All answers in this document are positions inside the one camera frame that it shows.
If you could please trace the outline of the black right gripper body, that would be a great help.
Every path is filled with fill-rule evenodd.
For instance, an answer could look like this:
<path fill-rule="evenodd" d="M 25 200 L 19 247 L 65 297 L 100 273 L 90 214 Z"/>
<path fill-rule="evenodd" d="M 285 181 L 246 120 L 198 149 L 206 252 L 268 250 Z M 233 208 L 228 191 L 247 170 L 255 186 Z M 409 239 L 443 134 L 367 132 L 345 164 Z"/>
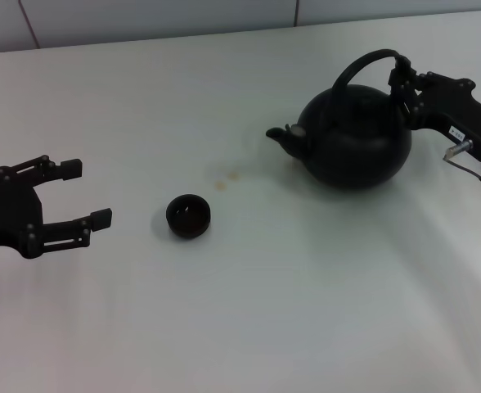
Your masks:
<path fill-rule="evenodd" d="M 411 129 L 431 129 L 453 142 L 473 142 L 470 154 L 481 160 L 481 104 L 472 95 L 475 83 L 427 73 L 418 75 L 411 101 Z"/>

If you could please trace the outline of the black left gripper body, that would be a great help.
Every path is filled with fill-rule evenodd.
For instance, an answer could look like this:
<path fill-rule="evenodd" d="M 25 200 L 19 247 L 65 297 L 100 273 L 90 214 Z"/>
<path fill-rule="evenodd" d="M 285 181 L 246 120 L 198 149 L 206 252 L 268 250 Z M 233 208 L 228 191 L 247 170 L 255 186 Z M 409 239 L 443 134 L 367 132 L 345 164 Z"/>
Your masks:
<path fill-rule="evenodd" d="M 43 254 L 43 208 L 34 188 L 43 180 L 37 167 L 0 167 L 0 246 L 26 259 Z"/>

